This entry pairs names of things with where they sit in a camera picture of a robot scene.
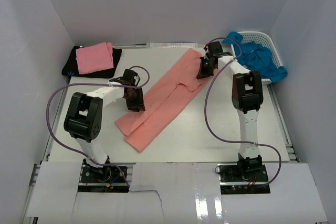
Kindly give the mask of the salmon pink t-shirt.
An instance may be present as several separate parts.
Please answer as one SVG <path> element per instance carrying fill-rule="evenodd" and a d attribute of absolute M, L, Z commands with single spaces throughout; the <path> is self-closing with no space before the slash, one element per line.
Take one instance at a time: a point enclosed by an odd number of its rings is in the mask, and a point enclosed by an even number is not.
<path fill-rule="evenodd" d="M 201 53 L 189 49 L 144 95 L 145 111 L 115 121 L 124 140 L 142 152 L 201 92 L 208 81 L 196 78 Z"/>

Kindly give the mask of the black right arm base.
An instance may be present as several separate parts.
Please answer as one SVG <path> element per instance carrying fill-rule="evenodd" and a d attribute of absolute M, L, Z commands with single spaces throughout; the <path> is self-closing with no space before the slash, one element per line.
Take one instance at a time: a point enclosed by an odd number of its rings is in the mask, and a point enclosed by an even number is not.
<path fill-rule="evenodd" d="M 270 186 L 262 186 L 268 182 L 265 165 L 261 170 L 243 176 L 237 165 L 217 165 L 215 173 L 219 175 L 222 195 L 254 195 L 270 194 Z"/>

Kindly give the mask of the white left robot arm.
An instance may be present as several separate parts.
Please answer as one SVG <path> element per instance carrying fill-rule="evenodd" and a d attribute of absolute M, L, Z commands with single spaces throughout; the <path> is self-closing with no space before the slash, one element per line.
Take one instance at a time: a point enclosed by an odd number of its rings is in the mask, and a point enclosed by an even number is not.
<path fill-rule="evenodd" d="M 125 69 L 123 75 L 109 80 L 106 86 L 87 93 L 72 95 L 64 121 L 64 130 L 80 145 L 87 157 L 87 165 L 94 167 L 93 176 L 101 182 L 110 178 L 109 156 L 97 137 L 101 131 L 103 108 L 110 103 L 125 99 L 128 110 L 145 111 L 140 76 L 135 66 Z"/>

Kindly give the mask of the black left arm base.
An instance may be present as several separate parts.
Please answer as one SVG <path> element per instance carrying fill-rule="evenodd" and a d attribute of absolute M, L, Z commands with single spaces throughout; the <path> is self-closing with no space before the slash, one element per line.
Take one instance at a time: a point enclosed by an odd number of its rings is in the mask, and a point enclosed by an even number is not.
<path fill-rule="evenodd" d="M 122 172 L 115 166 L 104 166 L 100 168 L 91 167 L 87 163 L 82 164 L 78 184 L 80 193 L 128 193 L 131 181 L 129 167 L 120 166 Z"/>

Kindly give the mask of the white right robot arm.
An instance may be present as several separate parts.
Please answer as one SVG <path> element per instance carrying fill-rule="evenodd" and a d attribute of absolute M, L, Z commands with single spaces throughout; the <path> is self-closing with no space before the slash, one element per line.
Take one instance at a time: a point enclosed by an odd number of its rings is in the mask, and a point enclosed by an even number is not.
<path fill-rule="evenodd" d="M 204 50 L 197 79 L 212 77 L 214 71 L 223 66 L 227 67 L 224 71 L 231 77 L 232 103 L 240 123 L 237 175 L 245 182 L 250 181 L 262 167 L 257 146 L 257 118 L 264 101 L 261 75 L 243 67 L 230 52 L 224 52 L 219 41 L 209 43 Z"/>

